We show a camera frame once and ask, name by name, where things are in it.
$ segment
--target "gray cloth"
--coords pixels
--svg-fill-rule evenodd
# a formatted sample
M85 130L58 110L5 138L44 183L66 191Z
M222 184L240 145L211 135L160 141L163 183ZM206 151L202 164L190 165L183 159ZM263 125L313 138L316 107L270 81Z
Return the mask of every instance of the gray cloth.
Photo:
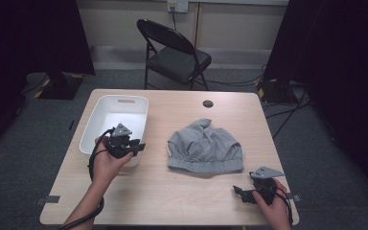
M175 132L168 141L169 168L195 173L228 173L243 170L241 144L223 128L209 127L200 119Z

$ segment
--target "white plastic bin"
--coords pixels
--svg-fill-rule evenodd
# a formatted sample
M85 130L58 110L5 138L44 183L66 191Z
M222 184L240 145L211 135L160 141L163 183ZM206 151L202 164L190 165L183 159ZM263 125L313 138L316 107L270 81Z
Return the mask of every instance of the white plastic bin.
M105 95L94 107L80 141L80 151L90 155L95 147L95 138L110 128L122 123L132 131L130 140L140 139L144 142L149 101L143 97L126 95ZM125 164L133 167L139 164L142 152Z

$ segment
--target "table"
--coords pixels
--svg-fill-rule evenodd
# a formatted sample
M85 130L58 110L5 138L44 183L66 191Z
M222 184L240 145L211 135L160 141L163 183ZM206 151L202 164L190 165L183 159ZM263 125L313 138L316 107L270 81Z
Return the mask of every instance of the table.
M98 99L104 95L142 96L149 100L146 148L140 163L123 168L104 196L103 211L95 224L103 225L262 225L265 217L257 205L242 203L233 185L252 189L248 173L260 166L283 171L259 99L253 93L164 90L94 90L80 118L50 196L40 216L43 224L62 224L77 206L90 179L88 156L81 153L81 136ZM203 106L205 100L214 105ZM167 141L177 130L200 119L212 120L241 143L241 173L199 174L173 171L167 166ZM287 187L284 176L278 179ZM299 221L291 201L294 224Z

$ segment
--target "gray carpet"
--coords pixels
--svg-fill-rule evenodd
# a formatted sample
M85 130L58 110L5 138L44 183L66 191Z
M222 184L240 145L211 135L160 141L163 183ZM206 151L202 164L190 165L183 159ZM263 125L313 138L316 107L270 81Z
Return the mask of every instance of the gray carpet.
M239 82L261 73L211 69L205 75L209 81ZM21 114L0 137L0 229L55 229L40 224L42 206L35 201L50 193L90 92L96 88L140 89L143 76L144 70L99 70L96 77L86 77L73 101L34 99L38 88L25 94ZM43 77L28 76L30 85L26 89ZM162 89L188 89L155 75L151 81ZM209 82L209 86L212 91L256 92L251 85ZM203 88L196 85L195 90ZM303 87L293 90L298 97L303 95ZM302 104L309 101L305 95ZM263 107L268 116L294 105L263 103ZM287 116L267 119L273 134ZM368 181L333 138L326 120L309 103L292 114L274 139L289 186L303 198L296 203L300 223L294 229L368 229Z

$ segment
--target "forearm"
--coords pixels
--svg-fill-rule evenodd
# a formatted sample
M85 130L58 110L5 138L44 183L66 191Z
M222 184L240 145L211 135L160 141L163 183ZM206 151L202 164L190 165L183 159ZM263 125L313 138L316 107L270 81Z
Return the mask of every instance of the forearm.
M94 212L98 205L101 202L101 199L104 197L104 193L106 192L107 187L109 184L103 183L103 184L94 184L92 183L87 192L85 193L84 197L80 201L80 203L77 205L77 207L74 209L74 211L71 213L70 217L64 222L64 224L73 222L77 219L83 218L92 212ZM76 226L73 229L92 229L94 225L94 219L90 219L78 226Z

